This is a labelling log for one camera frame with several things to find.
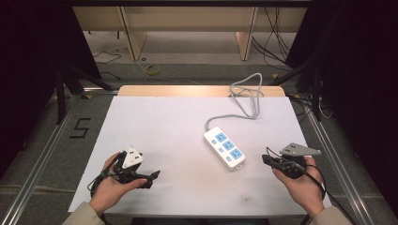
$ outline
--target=finger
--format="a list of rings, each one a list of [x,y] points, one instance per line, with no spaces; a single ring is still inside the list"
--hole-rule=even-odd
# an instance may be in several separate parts
[[[108,165],[112,162],[112,160],[114,160],[120,153],[115,153],[113,154],[111,157],[109,157],[108,159],[106,159],[105,164],[103,165],[103,169],[105,169],[106,167],[108,167]]]

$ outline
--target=sleeve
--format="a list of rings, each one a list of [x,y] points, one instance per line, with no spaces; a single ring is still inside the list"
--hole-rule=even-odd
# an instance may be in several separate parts
[[[310,225],[350,225],[351,222],[343,215],[343,213],[336,208],[331,206],[324,209],[318,215],[316,215]]]
[[[65,220],[63,225],[105,225],[97,216],[96,211],[87,202],[82,202],[79,207]]]

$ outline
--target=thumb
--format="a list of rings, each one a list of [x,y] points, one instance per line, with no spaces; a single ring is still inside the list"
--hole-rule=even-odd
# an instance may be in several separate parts
[[[130,183],[124,184],[123,188],[127,192],[130,190],[139,188],[141,185],[145,184],[146,182],[147,182],[147,180],[144,178],[136,179],[136,180],[131,181]]]
[[[288,179],[290,179],[289,177],[287,177],[285,174],[283,174],[283,172],[279,171],[278,169],[272,168],[272,172],[274,173],[276,178],[278,178],[278,180],[280,180],[284,184],[288,181]]]

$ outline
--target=gray floor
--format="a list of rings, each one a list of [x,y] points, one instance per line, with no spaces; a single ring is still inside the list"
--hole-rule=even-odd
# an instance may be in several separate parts
[[[267,34],[255,34],[259,40],[265,42]],[[98,63],[101,72],[112,72],[119,76],[116,79],[110,74],[103,73],[102,78],[112,86],[124,84],[193,84],[191,82],[172,82],[147,78],[140,66],[130,60],[129,53],[123,45],[126,40],[116,39],[116,33],[92,32],[86,34],[93,54],[100,52],[119,53],[121,57],[109,64]],[[294,34],[286,34],[286,42],[291,43]],[[275,42],[270,48],[278,52]],[[107,62],[115,56],[103,54],[96,57],[98,62]],[[251,50],[248,61],[239,59],[237,43],[233,33],[153,33],[149,34],[140,63],[145,67],[150,64],[160,65],[161,73],[156,76],[167,80],[190,80],[201,84],[230,84],[248,77],[254,72],[261,72],[264,83],[272,81],[272,74],[280,76],[285,71],[264,66],[262,54]],[[277,62],[268,60],[272,65],[280,66]],[[286,93],[295,93],[297,78],[283,84]],[[95,88],[89,82],[82,81],[84,87]],[[83,174],[86,162],[94,147],[101,125],[112,101],[113,95],[101,92],[87,94],[87,97],[71,97],[69,107],[72,111],[69,120],[62,130],[56,146],[53,146],[49,160],[40,175],[32,196],[19,217],[18,224],[61,224],[69,215],[68,208]],[[297,114],[303,109],[292,102]],[[10,204],[16,198],[21,186],[25,183],[43,149],[47,149],[48,141],[57,130],[56,100],[50,99],[48,107],[43,109],[35,129],[26,141],[26,148],[21,151],[12,162],[8,172],[0,181],[0,216],[3,217]],[[71,139],[71,136],[82,135],[74,127],[79,118],[90,118],[81,125],[89,128],[85,138]],[[315,149],[324,150],[310,116],[298,115],[301,129],[307,144]],[[352,179],[354,188],[359,192],[366,209],[374,224],[398,224],[389,206],[370,179],[360,160],[354,157],[353,149],[340,127],[338,118],[323,117],[321,125],[327,131],[329,139],[342,161],[346,172]],[[347,193],[336,172],[330,165],[326,154],[315,158],[319,168],[327,180],[329,192],[344,206],[357,224],[355,210],[351,207]],[[131,217],[108,216],[113,224],[130,224]],[[299,224],[302,217],[271,218],[270,224]]]

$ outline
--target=yellow tape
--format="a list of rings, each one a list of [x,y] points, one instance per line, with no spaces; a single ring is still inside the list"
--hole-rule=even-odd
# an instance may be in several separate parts
[[[161,71],[161,67],[149,65],[145,68],[145,73],[148,76],[155,76]]]

